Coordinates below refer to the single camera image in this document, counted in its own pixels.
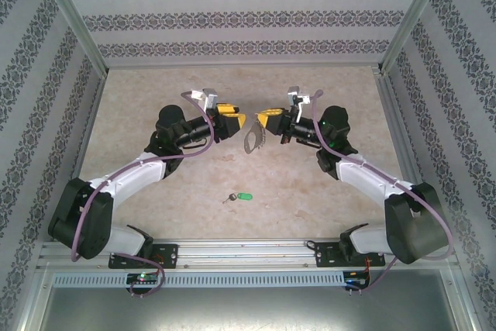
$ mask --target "patterned wall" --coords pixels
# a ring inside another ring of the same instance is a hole
[[[0,330],[7,330],[103,80],[54,0],[0,0],[0,45]]]
[[[483,329],[496,329],[496,0],[429,0],[391,83],[422,177],[456,233]]]
[[[412,0],[74,0],[110,67],[378,63]]]

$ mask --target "black mounting bracket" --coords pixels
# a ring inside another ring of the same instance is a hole
[[[351,260],[346,260],[339,248],[339,242],[314,242],[309,240],[306,246],[315,252],[317,267],[365,267],[367,259],[371,267],[383,267],[386,265],[384,256],[378,253],[358,254]]]
[[[163,269],[175,269],[178,247],[177,244],[154,244],[149,260],[157,262]],[[110,255],[108,267],[110,269],[156,269],[152,264],[119,255]]]

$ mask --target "enclosure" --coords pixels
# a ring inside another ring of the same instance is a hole
[[[496,329],[496,0],[0,2],[0,329]],[[361,296],[339,288],[346,268],[315,264],[308,240],[384,208],[311,147],[265,131],[245,150],[294,86],[324,91],[319,113],[346,108],[368,162],[434,187],[456,254],[398,262]],[[197,117],[181,93],[203,88],[246,122],[114,211],[178,245],[154,300],[129,298],[136,270],[71,262],[49,222],[69,180],[136,159],[159,111]]]

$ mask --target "key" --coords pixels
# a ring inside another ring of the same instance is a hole
[[[238,197],[236,197],[236,194],[230,194],[229,198],[227,198],[222,204],[227,203],[228,201],[235,201],[237,200]]]

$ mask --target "floor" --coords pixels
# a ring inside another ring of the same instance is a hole
[[[108,174],[148,144],[160,109],[180,105],[186,119],[198,116],[183,91],[214,88],[220,102],[249,118],[233,138],[185,160],[166,180],[152,184],[114,212],[114,222],[133,224],[155,238],[263,239],[338,237],[363,222],[384,221],[384,210],[360,191],[321,172],[315,150],[267,133],[265,145],[245,153],[253,114],[288,107],[286,92],[299,85],[321,88],[319,112],[340,105],[350,116],[349,140],[370,162],[400,176],[370,67],[196,67],[110,71],[81,178]],[[303,116],[309,117],[306,105]],[[222,204],[231,193],[253,200]]]

